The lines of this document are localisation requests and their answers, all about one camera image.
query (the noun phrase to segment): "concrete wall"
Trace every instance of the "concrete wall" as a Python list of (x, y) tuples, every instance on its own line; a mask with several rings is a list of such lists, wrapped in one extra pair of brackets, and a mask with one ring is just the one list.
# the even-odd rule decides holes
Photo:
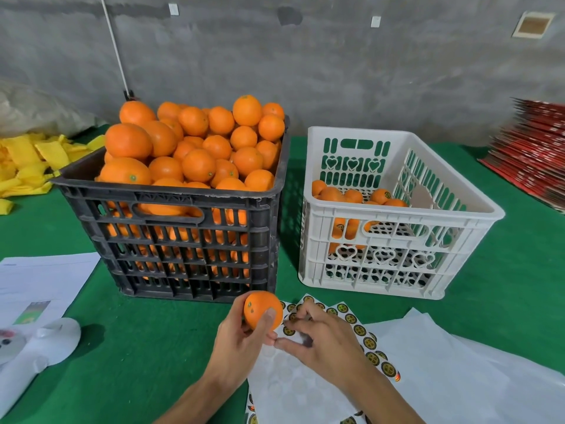
[[(565, 0), (106, 2), (128, 84), (154, 107), (252, 93), (280, 102), (293, 133), (381, 127), (481, 144), (511, 118), (510, 97), (565, 99)], [(510, 38), (527, 10), (558, 13), (544, 39)], [(123, 102), (99, 0), (0, 0), (0, 76), (110, 121)]]

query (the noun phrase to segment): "white plastic crate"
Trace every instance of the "white plastic crate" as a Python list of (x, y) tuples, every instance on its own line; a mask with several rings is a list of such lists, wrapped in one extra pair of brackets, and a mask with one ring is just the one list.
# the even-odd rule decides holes
[[(310, 127), (307, 152), (298, 277), (308, 286), (441, 299), (505, 215), (410, 132)], [(318, 179), (365, 201), (384, 188), (410, 207), (320, 201)], [(336, 218), (359, 221), (357, 230), (332, 237)]]

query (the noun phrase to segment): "electrical outlet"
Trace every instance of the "electrical outlet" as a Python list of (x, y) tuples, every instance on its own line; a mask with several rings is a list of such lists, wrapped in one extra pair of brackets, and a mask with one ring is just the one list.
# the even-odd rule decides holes
[(512, 37), (542, 38), (554, 17), (555, 13), (524, 12)]
[(371, 28), (378, 28), (381, 26), (381, 17), (373, 16), (371, 19)]
[(176, 3), (169, 3), (169, 11), (171, 16), (178, 16), (179, 15), (179, 5)]

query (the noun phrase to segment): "stack of red boxes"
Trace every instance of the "stack of red boxes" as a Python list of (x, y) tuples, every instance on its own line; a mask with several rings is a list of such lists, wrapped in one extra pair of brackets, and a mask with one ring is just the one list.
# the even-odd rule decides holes
[(479, 160), (516, 187), (565, 213), (565, 105), (515, 99), (518, 120)]

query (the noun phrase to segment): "white pipe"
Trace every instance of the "white pipe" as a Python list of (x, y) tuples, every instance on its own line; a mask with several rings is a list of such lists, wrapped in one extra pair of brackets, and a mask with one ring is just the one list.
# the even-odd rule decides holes
[(120, 60), (120, 53), (117, 51), (116, 39), (114, 38), (114, 31), (112, 29), (112, 24), (109, 21), (106, 2), (104, 0), (100, 0), (100, 1), (102, 2), (102, 8), (104, 9), (104, 15), (106, 16), (106, 22), (108, 22), (108, 30), (109, 30), (109, 35), (112, 38), (112, 44), (114, 45), (114, 52), (116, 52), (117, 65), (120, 68), (120, 74), (122, 75), (122, 80), (124, 81), (125, 94), (129, 95), (128, 83), (125, 81), (124, 69), (122, 67), (122, 61)]

